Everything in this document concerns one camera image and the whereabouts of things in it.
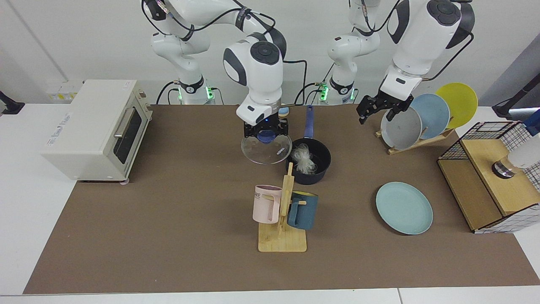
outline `blue handle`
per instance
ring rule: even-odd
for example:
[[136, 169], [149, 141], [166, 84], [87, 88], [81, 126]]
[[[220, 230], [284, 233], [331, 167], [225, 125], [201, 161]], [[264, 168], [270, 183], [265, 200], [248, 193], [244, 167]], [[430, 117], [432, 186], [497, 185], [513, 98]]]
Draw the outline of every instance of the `blue handle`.
[[523, 124], [532, 136], [538, 134], [540, 132], [540, 110], [534, 112]]
[[287, 220], [287, 223], [291, 227], [295, 227], [298, 225], [298, 219], [296, 216], [298, 215], [298, 203], [300, 202], [300, 199], [293, 199], [293, 203], [291, 204], [291, 209], [289, 210], [289, 218]]
[[313, 138], [314, 121], [315, 115], [313, 113], [313, 106], [308, 105], [306, 110], [306, 130], [304, 131], [304, 138]]

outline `oven handle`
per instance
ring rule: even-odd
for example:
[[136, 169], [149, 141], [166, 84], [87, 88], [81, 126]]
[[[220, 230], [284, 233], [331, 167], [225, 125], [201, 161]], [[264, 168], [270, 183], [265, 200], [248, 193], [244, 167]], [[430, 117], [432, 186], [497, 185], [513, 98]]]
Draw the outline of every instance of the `oven handle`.
[[122, 120], [118, 125], [118, 128], [114, 132], [115, 138], [123, 138], [124, 135], [126, 135], [127, 128], [130, 125], [133, 114], [135, 114], [135, 108], [126, 109], [126, 111], [124, 112], [124, 116], [122, 117]]

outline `yellow plate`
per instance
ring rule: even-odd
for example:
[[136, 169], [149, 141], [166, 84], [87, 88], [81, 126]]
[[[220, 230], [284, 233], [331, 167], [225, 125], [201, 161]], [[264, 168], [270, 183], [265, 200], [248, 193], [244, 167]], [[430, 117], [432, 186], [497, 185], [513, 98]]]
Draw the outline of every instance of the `yellow plate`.
[[445, 84], [435, 92], [441, 96], [450, 108], [452, 117], [448, 123], [449, 129], [455, 129], [468, 123], [476, 113], [478, 108], [478, 97], [474, 90], [459, 82]]

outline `dark blue mug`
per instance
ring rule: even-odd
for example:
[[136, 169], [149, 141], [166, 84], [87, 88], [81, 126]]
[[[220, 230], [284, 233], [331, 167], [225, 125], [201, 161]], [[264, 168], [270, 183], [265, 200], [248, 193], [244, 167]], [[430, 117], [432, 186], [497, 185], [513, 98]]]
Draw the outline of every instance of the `dark blue mug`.
[[313, 227], [319, 197], [313, 193], [293, 191], [287, 216], [289, 226], [309, 230]]

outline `label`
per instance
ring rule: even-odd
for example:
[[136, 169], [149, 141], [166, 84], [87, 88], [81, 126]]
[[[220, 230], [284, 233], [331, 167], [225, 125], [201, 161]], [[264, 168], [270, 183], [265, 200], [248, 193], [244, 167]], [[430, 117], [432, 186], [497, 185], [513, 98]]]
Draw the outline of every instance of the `label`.
[[64, 115], [64, 118], [62, 119], [62, 121], [60, 121], [60, 123], [56, 126], [56, 131], [51, 135], [51, 137], [47, 141], [47, 146], [48, 147], [54, 146], [55, 142], [58, 140], [58, 137], [60, 136], [60, 134], [64, 130], [64, 127], [66, 126], [68, 121], [71, 119], [72, 115], [73, 115], [73, 113], [71, 113], [71, 112], [66, 113]]

